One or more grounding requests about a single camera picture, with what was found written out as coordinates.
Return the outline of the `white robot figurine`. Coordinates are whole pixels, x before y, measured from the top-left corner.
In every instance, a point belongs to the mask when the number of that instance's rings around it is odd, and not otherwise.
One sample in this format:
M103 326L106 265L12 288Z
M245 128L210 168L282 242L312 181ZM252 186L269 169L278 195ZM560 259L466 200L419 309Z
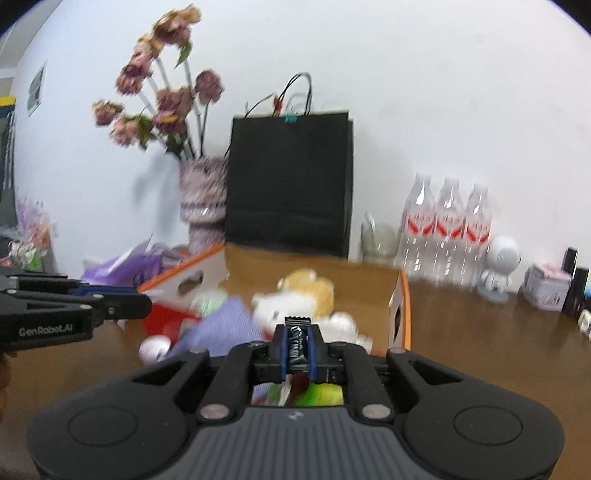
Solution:
M477 293L493 303L509 301L510 276L521 263L521 251L515 239L507 235L496 236L489 244L485 268L477 283Z

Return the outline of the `left water bottle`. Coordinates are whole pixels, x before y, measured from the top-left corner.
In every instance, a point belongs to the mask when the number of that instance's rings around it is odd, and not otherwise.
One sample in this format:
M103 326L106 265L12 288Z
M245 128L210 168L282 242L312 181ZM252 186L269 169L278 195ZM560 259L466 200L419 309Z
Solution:
M402 217L400 265L409 279L419 278L436 221L431 176L417 174Z

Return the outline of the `water bottle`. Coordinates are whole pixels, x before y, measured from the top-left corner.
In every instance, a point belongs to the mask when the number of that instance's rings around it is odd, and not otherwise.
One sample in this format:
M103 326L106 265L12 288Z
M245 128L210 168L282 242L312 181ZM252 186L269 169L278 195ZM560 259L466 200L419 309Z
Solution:
M400 265L409 279L419 278L436 221L431 176L417 174L402 217Z
M466 207L463 236L462 285L467 288L472 288L476 283L477 270L482 251L489 241L491 225L488 188L475 184Z
M458 179L446 178L437 203L432 269L436 284L445 283L450 278L457 240L462 237L464 229L465 214L459 185Z

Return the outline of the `black paper bag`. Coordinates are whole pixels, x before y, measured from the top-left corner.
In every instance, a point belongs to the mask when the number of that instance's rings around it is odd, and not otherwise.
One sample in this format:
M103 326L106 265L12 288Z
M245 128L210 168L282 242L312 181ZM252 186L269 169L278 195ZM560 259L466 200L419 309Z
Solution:
M353 121L346 111L301 114L287 92L273 112L252 109L232 122L226 177L225 239L266 250L349 255L353 211ZM285 114L297 122L284 123Z

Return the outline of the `purple knitted cloth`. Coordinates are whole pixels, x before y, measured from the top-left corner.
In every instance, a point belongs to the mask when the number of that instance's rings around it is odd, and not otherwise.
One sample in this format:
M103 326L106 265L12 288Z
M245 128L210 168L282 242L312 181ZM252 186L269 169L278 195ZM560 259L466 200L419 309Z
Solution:
M233 347L250 341L263 341L263 332L253 323L242 298L230 296L217 310L186 331L167 354L206 349L211 357L224 356Z

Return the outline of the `black snack packet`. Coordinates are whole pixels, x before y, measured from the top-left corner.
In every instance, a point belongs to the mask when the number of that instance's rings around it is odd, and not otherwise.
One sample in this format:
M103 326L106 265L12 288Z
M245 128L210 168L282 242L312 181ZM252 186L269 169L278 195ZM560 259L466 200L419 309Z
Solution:
M310 371L310 348L308 347L308 328L311 320L305 317L287 317L284 321L287 330L287 371L290 374Z

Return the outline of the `small white tin box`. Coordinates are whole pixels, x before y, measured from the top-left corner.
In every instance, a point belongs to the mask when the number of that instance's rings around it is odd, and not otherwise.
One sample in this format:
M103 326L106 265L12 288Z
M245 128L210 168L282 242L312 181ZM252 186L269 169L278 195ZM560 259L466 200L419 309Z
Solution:
M534 263L526 271L520 291L532 306L560 312L571 282L568 273L547 264Z

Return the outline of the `orange cardboard box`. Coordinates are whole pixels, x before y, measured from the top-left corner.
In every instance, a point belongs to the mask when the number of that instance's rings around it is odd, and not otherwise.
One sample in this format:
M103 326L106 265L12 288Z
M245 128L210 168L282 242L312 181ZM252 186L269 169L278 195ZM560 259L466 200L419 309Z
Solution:
M322 333L329 341L367 339L374 354L411 347L409 284L394 268L225 244L140 288L178 309L201 293L224 289L242 298L266 334L287 316L304 316L325 323Z

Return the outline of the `colourful wrapped items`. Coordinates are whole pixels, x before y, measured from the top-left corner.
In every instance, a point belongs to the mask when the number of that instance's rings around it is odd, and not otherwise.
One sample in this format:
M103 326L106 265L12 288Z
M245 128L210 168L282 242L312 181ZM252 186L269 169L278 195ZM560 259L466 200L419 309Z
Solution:
M9 258L24 270L50 272L53 267L54 223L42 202L16 198L17 226L9 243Z

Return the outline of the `purple ceramic vase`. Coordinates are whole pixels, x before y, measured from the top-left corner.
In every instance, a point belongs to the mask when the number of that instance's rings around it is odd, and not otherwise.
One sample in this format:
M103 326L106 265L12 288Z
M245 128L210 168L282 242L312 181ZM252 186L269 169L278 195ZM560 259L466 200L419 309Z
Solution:
M228 160L222 156L180 164L180 219L189 226L188 249L200 254L224 241Z

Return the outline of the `dried pink rose bouquet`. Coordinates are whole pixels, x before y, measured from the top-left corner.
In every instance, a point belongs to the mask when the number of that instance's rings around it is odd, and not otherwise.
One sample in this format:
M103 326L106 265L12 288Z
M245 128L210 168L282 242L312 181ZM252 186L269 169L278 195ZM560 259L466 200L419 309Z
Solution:
M200 20L201 11L190 4L166 12L138 38L115 79L115 91L139 98L141 111L130 112L122 103L107 99L92 104L95 126L107 128L113 143L145 151L159 142L178 161L204 159L209 110L221 100L224 86L212 69L191 74L192 27ZM167 47L176 49L175 65L184 72L185 83L178 87L172 85L161 59Z

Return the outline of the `white plastic spoon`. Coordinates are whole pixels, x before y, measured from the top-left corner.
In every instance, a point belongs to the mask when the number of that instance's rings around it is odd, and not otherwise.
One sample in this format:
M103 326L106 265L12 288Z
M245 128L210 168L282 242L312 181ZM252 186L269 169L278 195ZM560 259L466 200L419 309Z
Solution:
M365 212L365 221L367 222L368 228L370 229L370 233L372 235L376 234L376 221L372 214L369 211Z

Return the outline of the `black cosmetic tube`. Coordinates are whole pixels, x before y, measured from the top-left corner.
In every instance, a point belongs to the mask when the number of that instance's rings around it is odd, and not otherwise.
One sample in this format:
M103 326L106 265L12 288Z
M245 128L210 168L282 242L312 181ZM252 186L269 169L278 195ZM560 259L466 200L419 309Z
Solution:
M589 270L577 268L575 270L562 312L569 318L578 319L585 303L585 291Z

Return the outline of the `yellow white plush toy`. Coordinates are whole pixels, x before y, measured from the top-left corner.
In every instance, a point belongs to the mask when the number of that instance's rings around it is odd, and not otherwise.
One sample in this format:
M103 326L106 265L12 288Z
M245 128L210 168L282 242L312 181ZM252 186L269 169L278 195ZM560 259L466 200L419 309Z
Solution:
M305 317L317 324L325 343L346 342L372 351L373 339L360 334L353 317L335 312L335 285L315 270L297 269L277 282L276 292L252 296L252 320L273 334L287 317Z

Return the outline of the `middle water bottle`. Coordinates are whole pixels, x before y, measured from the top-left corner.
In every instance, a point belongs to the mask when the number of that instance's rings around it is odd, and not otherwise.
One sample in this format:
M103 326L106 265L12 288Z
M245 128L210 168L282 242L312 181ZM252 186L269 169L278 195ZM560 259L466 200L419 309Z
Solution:
M457 240L462 237L464 229L465 214L459 185L458 179L446 178L437 203L432 269L436 284L445 283L450 278Z

